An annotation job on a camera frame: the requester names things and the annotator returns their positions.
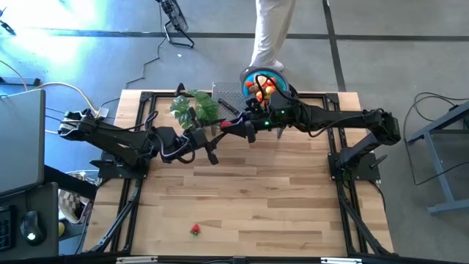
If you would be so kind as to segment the black computer mouse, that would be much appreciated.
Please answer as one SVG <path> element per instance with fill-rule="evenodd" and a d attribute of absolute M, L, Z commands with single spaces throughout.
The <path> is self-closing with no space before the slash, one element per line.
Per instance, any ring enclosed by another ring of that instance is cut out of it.
<path fill-rule="evenodd" d="M 38 211 L 30 210 L 21 218 L 20 233 L 30 246 L 38 246 L 46 239 L 46 231 Z"/>

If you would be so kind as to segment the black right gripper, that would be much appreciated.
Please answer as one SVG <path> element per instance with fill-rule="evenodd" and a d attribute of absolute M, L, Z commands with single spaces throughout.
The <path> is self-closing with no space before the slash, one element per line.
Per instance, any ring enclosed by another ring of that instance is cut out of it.
<path fill-rule="evenodd" d="M 285 128 L 293 124 L 293 103 L 279 93 L 270 96 L 267 109 L 260 114 L 250 114 L 241 112 L 235 119 L 227 120 L 232 123 L 229 127 L 221 128 L 222 132 L 227 132 L 235 136 L 247 136 L 249 143 L 256 141 L 255 128 Z"/>

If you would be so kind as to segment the black keyboard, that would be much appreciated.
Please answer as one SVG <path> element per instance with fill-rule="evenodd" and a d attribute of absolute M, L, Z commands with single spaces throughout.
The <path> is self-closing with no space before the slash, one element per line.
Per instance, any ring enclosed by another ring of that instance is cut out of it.
<path fill-rule="evenodd" d="M 0 206 L 0 252 L 15 246 L 15 206 Z"/>

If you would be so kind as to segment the blue-grey metal table frame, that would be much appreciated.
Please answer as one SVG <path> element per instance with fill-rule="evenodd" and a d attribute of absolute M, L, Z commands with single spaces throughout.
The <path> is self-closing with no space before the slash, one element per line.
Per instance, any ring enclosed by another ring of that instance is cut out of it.
<path fill-rule="evenodd" d="M 418 131 L 413 133 L 409 138 L 407 138 L 406 137 L 406 129 L 407 129 L 406 125 L 407 125 L 408 117 L 410 116 L 410 112 L 413 109 L 415 109 L 416 112 L 419 113 L 418 104 L 421 101 L 430 99 L 430 98 L 437 98 L 447 103 L 450 103 L 451 108 L 442 117 L 439 117 L 436 120 L 431 121 L 430 124 L 419 129 Z M 457 100 L 456 98 L 445 98 L 445 97 L 440 97 L 437 95 L 429 95 L 429 96 L 422 97 L 419 99 L 416 98 L 405 116 L 403 141 L 404 141 L 404 146 L 405 146 L 405 150 L 407 153 L 407 157 L 409 160 L 410 171 L 411 171 L 411 175 L 413 178 L 414 186 L 421 186 L 425 183 L 428 183 L 431 180 L 437 179 L 440 183 L 440 186 L 443 191 L 443 195 L 445 197 L 444 203 L 429 206 L 427 208 L 428 212 L 431 214 L 449 212 L 453 210 L 469 209 L 469 198 L 468 199 L 455 199 L 452 193 L 451 187 L 448 183 L 447 177 L 446 177 L 446 175 L 449 172 L 452 172 L 455 169 L 461 168 L 465 165 L 469 165 L 469 161 L 463 161 L 453 166 L 450 166 L 447 169 L 444 169 L 443 162 L 437 153 L 437 148 L 435 146 L 435 141 L 434 141 L 434 135 L 437 133 L 469 132 L 469 129 L 446 130 L 448 126 L 454 124 L 456 121 L 463 120 L 465 117 L 469 116 L 469 98 L 459 99 L 459 101 L 463 101 L 463 103 L 458 104 L 458 105 L 454 103 L 454 101 L 456 100 Z M 432 163 L 436 171 L 436 175 L 431 176 L 427 178 L 426 180 L 422 180 L 421 182 L 418 182 L 416 180 L 416 174 L 414 171 L 413 161 L 412 161 L 410 151 L 409 151 L 409 146 L 421 139 L 425 141 L 426 146 L 428 147 L 428 150 L 432 159 Z"/>

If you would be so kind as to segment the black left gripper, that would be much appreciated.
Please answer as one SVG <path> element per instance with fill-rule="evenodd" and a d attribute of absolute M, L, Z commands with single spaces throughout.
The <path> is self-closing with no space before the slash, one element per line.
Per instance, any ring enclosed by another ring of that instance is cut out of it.
<path fill-rule="evenodd" d="M 162 162 L 170 164 L 173 160 L 181 159 L 184 155 L 195 152 L 207 144 L 205 150 L 208 160 L 212 165 L 216 165 L 219 161 L 214 150 L 225 135 L 227 132 L 222 132 L 207 144 L 208 140 L 203 128 L 189 128 L 181 135 L 177 135 L 173 127 L 158 127 L 157 140 L 160 142 Z"/>

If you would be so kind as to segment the green plant in white pot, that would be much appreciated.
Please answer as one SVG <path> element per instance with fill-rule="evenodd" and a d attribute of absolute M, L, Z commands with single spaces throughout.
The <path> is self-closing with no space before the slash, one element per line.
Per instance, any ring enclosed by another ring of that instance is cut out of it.
<path fill-rule="evenodd" d="M 199 120 L 214 121 L 218 119 L 218 103 L 210 95 L 194 89 L 188 90 L 184 95 L 173 99 L 169 109 L 183 129 L 187 129 L 193 124 L 189 116 L 189 108 L 193 108 Z"/>

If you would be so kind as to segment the silver frame bracket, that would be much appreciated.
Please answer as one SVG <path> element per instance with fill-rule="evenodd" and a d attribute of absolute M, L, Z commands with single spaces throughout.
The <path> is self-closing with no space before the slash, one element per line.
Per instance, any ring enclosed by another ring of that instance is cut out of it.
<path fill-rule="evenodd" d="M 321 264 L 363 264 L 360 258 L 321 257 Z"/>
<path fill-rule="evenodd" d="M 157 257 L 152 256 L 129 256 L 118 257 L 115 264 L 159 264 Z"/>

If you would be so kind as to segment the dark grey desk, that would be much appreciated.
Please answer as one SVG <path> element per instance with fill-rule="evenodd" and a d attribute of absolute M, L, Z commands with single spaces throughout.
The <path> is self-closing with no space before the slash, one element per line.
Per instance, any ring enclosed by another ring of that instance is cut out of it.
<path fill-rule="evenodd" d="M 44 167 L 44 180 L 34 188 L 28 188 L 0 197 L 0 206 L 15 206 L 15 246 L 0 252 L 0 263 L 59 255 L 59 189 L 94 199 L 97 187 L 79 180 L 50 166 Z M 30 246 L 20 233 L 20 220 L 30 210 L 40 213 L 46 231 L 46 239 L 38 246 Z"/>

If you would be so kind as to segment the black floor stand leg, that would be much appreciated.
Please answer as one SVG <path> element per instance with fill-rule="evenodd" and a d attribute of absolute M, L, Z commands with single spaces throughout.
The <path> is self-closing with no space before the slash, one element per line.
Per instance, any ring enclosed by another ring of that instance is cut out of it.
<path fill-rule="evenodd" d="M 5 29 L 8 33 L 10 33 L 11 35 L 15 36 L 16 33 L 15 33 L 15 30 L 6 22 L 4 22 L 1 17 L 4 13 L 4 11 L 6 10 L 6 7 L 3 8 L 3 9 L 0 9 L 0 26 Z"/>

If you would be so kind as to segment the checkered bag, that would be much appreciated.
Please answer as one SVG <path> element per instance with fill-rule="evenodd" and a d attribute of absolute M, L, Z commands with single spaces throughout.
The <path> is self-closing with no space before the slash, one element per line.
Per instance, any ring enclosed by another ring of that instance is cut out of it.
<path fill-rule="evenodd" d="M 69 176 L 98 186 L 98 181 L 92 179 L 92 174 L 97 174 L 97 170 L 75 170 L 68 172 Z M 58 192 L 59 219 L 66 219 L 71 224 L 83 224 L 90 215 L 94 201 L 70 191 L 59 189 Z"/>

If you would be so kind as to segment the person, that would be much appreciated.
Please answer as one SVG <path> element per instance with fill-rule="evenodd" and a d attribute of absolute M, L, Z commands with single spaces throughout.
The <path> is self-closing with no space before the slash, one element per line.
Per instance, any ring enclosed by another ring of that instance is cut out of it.
<path fill-rule="evenodd" d="M 296 0 L 256 0 L 256 28 L 250 66 L 283 71 L 278 53 L 287 37 Z"/>

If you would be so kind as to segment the grey computer monitor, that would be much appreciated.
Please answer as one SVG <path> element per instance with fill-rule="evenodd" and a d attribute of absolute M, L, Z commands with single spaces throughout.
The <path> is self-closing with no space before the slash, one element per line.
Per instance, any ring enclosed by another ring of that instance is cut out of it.
<path fill-rule="evenodd" d="M 0 197 L 44 180 L 45 91 L 0 98 Z"/>

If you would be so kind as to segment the black kitchen knife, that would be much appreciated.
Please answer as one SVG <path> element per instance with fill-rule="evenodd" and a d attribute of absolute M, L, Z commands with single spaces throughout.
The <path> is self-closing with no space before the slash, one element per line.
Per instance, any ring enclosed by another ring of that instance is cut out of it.
<path fill-rule="evenodd" d="M 221 104 L 223 107 L 225 107 L 228 111 L 230 111 L 233 115 L 238 115 L 239 114 L 239 111 L 234 107 L 232 106 L 231 104 L 229 104 L 228 102 L 226 102 L 225 100 L 223 100 L 222 98 L 219 98 L 218 99 L 218 103 Z"/>

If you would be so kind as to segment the perforated metal shelf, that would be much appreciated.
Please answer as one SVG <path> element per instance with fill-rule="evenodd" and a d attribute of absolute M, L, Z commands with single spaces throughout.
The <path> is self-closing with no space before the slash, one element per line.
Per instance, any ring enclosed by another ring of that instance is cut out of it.
<path fill-rule="evenodd" d="M 266 110 L 266 106 L 262 106 L 260 103 L 257 103 L 254 98 L 246 98 L 243 95 L 241 88 L 239 88 L 239 84 L 237 83 L 213 83 L 212 99 L 218 102 L 219 98 L 222 98 L 234 106 L 239 111 L 239 114 L 241 112 L 245 112 L 246 114 L 250 114 L 250 117 L 252 117 L 252 114 L 260 114 L 262 111 Z M 218 116 L 219 119 L 225 120 L 233 120 L 237 117 L 221 104 L 219 104 L 218 107 Z"/>

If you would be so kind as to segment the black floor fan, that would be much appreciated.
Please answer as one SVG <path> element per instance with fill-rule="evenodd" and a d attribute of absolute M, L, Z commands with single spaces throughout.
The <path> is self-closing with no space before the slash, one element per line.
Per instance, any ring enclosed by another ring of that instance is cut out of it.
<path fill-rule="evenodd" d="M 163 27 L 165 35 L 166 35 L 166 39 L 168 40 L 168 42 L 172 45 L 177 45 L 177 46 L 186 47 L 186 48 L 193 48 L 195 43 L 186 34 L 186 32 L 188 31 L 187 21 L 185 19 L 185 16 L 183 15 L 182 10 L 180 9 L 180 6 L 177 0 L 156 0 L 156 2 L 159 3 L 162 10 L 169 18 L 169 21 L 166 22 Z M 169 30 L 168 30 L 169 25 L 172 25 L 173 28 L 176 30 L 176 32 L 179 32 L 180 34 L 182 34 L 183 37 L 185 37 L 189 41 L 189 44 L 174 42 L 169 35 Z"/>

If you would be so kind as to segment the blue collapsible colander bowl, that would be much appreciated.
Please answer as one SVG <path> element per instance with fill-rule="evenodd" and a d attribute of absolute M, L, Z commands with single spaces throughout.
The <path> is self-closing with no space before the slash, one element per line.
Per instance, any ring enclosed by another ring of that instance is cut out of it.
<path fill-rule="evenodd" d="M 271 82 L 270 77 L 276 77 L 276 84 Z M 252 81 L 254 83 L 250 88 L 245 87 L 246 81 Z M 262 106 L 266 106 L 269 103 L 270 96 L 266 93 L 265 88 L 272 86 L 276 88 L 276 91 L 281 90 L 287 92 L 289 90 L 289 82 L 286 78 L 277 70 L 269 67 L 247 67 L 240 74 L 241 90 L 246 98 L 254 98 L 257 103 Z M 263 94 L 263 100 L 258 101 L 256 99 L 256 93 L 260 91 Z"/>

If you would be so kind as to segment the grey power strip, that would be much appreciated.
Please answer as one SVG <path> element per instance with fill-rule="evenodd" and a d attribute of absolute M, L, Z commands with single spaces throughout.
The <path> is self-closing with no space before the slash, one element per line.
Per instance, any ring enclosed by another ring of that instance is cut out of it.
<path fill-rule="evenodd" d="M 20 85 L 38 87 L 42 84 L 39 78 L 1 77 L 0 84 Z"/>

